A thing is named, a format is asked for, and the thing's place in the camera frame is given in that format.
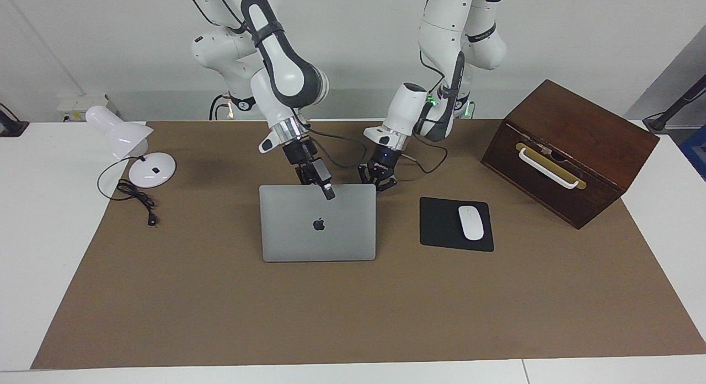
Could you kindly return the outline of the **silver laptop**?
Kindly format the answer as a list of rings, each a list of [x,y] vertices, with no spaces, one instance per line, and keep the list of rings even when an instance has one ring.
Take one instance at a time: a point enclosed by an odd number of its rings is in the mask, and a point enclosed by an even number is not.
[[[317,185],[259,188],[263,260],[338,262],[376,257],[372,184],[335,184],[326,200]]]

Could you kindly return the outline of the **black mouse pad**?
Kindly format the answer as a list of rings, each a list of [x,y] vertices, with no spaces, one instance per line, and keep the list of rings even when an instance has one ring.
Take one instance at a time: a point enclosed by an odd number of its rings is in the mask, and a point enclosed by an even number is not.
[[[457,208],[462,205],[476,206],[480,211],[485,230],[484,238],[481,240],[469,241],[464,238],[457,213]],[[419,210],[420,243],[422,245],[479,252],[493,252],[495,250],[489,205],[484,201],[421,197]]]

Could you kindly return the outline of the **white computer mouse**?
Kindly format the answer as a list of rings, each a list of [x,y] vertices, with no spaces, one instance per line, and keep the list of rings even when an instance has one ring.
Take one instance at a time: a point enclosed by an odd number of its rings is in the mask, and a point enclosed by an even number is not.
[[[479,241],[484,238],[485,230],[480,211],[476,206],[462,205],[457,208],[464,238]]]

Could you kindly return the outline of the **large brown table mat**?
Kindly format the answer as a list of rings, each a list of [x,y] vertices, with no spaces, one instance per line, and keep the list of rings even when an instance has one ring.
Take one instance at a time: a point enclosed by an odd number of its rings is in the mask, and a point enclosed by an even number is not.
[[[379,363],[706,353],[621,201],[576,230],[480,163],[464,121],[433,175],[377,201],[370,262],[266,263],[258,188],[295,180],[262,122],[152,122],[176,175],[111,202],[33,369]],[[420,243],[421,197],[484,201],[495,250]]]

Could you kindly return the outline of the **white desk lamp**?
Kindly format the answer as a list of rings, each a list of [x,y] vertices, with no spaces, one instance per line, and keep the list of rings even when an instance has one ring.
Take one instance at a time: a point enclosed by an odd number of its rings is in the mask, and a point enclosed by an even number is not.
[[[118,159],[135,158],[128,172],[131,183],[139,188],[156,188],[174,175],[177,164],[163,152],[148,153],[148,137],[153,129],[136,122],[125,122],[108,108],[88,108],[87,123],[99,129],[108,139],[109,149]]]

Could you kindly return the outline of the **dark wooden box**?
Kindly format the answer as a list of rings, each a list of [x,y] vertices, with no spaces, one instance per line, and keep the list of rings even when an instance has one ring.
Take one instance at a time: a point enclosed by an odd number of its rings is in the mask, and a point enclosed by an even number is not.
[[[658,137],[596,103],[545,80],[501,122],[482,164],[580,229],[632,185]],[[517,143],[587,183],[568,190],[518,157]]]

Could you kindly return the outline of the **black clamp base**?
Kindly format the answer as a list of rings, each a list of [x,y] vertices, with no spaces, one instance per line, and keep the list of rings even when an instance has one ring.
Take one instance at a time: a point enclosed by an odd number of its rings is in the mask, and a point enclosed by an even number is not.
[[[20,137],[29,125],[28,121],[20,120],[10,108],[0,102],[0,137]]]

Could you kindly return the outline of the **black tripod stand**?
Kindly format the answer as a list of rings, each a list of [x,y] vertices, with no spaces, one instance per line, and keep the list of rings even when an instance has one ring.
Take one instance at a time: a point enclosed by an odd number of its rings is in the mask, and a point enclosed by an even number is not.
[[[661,132],[673,116],[687,105],[698,100],[704,93],[706,93],[706,74],[696,81],[695,84],[692,85],[684,95],[681,95],[669,108],[663,112],[652,114],[642,119],[642,122],[650,132]]]

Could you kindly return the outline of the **blue crate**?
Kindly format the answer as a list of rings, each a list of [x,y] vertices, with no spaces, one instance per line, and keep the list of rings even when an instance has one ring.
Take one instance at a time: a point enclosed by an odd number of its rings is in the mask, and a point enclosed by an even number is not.
[[[706,182],[706,124],[679,143],[678,148]]]

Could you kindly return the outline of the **white wall power strip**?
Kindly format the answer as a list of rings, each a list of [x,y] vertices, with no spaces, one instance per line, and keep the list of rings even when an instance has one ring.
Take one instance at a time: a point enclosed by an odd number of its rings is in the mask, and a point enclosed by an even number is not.
[[[117,107],[108,95],[82,95],[81,97],[63,98],[56,108],[60,113],[63,122],[85,122],[85,115],[89,108],[93,106],[103,106],[111,110],[116,115],[119,115]]]

